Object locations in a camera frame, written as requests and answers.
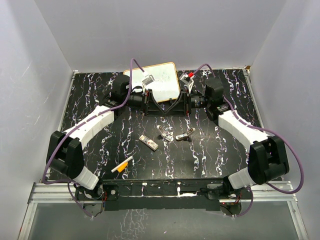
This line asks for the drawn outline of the white staple box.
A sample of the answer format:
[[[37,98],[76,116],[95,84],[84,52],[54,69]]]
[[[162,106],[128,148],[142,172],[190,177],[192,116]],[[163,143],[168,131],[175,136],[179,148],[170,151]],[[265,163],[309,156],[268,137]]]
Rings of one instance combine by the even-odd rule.
[[[159,147],[157,143],[155,143],[150,138],[146,137],[145,135],[141,135],[139,137],[139,140],[144,143],[146,146],[148,146],[151,150],[156,151]]]

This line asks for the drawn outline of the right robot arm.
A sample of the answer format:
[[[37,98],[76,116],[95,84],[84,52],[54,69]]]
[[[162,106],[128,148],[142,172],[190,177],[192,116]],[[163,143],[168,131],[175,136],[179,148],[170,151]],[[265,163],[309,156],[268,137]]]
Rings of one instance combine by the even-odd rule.
[[[210,120],[229,132],[248,150],[247,167],[223,179],[220,191],[226,197],[233,199],[240,194],[241,189],[267,184],[289,172],[285,141],[241,118],[224,96],[220,79],[210,77],[204,94],[192,91],[193,74],[183,74],[180,79],[186,84],[186,89],[180,92],[167,112],[183,116],[188,115],[192,108],[204,108]]]

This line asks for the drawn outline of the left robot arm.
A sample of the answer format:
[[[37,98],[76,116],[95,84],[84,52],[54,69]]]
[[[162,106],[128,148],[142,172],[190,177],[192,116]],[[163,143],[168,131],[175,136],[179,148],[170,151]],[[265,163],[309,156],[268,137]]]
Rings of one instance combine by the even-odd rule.
[[[154,80],[153,75],[145,73],[141,83],[133,86],[131,76],[118,75],[112,89],[87,117],[75,126],[51,135],[45,168],[53,169],[83,187],[91,199],[99,199],[104,188],[98,184],[99,178],[85,166],[83,150],[92,138],[116,120],[126,105],[140,107],[146,87]]]

